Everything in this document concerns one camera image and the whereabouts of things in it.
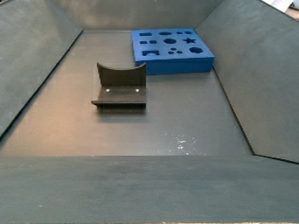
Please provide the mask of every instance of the blue foam block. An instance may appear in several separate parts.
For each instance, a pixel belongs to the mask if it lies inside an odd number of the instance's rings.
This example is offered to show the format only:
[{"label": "blue foam block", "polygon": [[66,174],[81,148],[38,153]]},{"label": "blue foam block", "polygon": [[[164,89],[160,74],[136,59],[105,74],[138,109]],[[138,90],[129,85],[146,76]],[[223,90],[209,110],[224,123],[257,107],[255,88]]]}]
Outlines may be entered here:
[{"label": "blue foam block", "polygon": [[146,63],[146,74],[203,73],[213,54],[193,29],[132,31],[134,65]]}]

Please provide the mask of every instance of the star-shaped hole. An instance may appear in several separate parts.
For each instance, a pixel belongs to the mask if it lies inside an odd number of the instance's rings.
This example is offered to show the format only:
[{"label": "star-shaped hole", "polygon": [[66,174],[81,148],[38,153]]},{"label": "star-shaped hole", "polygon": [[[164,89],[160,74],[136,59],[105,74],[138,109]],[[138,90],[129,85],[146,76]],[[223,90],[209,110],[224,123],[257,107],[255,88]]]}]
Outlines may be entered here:
[{"label": "star-shaped hole", "polygon": [[194,43],[194,40],[196,40],[194,38],[186,38],[182,41],[185,41],[185,43],[189,44],[189,43]]}]

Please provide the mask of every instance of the white surface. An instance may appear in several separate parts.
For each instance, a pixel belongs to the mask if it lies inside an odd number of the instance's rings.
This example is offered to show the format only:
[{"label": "white surface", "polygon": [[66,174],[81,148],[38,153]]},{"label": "white surface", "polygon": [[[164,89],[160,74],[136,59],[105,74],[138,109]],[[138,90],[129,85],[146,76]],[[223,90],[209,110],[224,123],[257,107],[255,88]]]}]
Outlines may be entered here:
[{"label": "white surface", "polygon": [[263,0],[267,4],[271,4],[276,9],[285,12],[289,4],[293,2],[293,0]]}]

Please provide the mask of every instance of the circular hole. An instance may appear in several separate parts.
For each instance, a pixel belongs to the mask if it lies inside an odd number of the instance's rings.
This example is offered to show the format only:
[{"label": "circular hole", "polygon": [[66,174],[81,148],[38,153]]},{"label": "circular hole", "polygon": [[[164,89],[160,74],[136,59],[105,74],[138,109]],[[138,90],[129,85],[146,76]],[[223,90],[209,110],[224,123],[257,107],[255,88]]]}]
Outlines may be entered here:
[{"label": "circular hole", "polygon": [[173,38],[166,38],[164,41],[162,41],[165,44],[174,44],[176,43],[176,40]]},{"label": "circular hole", "polygon": [[192,53],[201,53],[203,52],[203,50],[199,47],[192,47],[189,50],[190,50]]},{"label": "circular hole", "polygon": [[162,35],[162,36],[172,35],[168,31],[161,31],[161,32],[158,32],[158,34]]}]

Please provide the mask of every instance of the curved holder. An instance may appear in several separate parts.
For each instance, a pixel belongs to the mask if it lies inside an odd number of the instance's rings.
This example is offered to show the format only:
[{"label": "curved holder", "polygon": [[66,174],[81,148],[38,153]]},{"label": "curved holder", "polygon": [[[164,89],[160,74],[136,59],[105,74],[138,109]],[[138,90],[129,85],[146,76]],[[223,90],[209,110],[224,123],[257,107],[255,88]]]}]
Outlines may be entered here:
[{"label": "curved holder", "polygon": [[113,69],[97,63],[97,74],[101,88],[93,105],[145,105],[145,63],[132,69]]}]

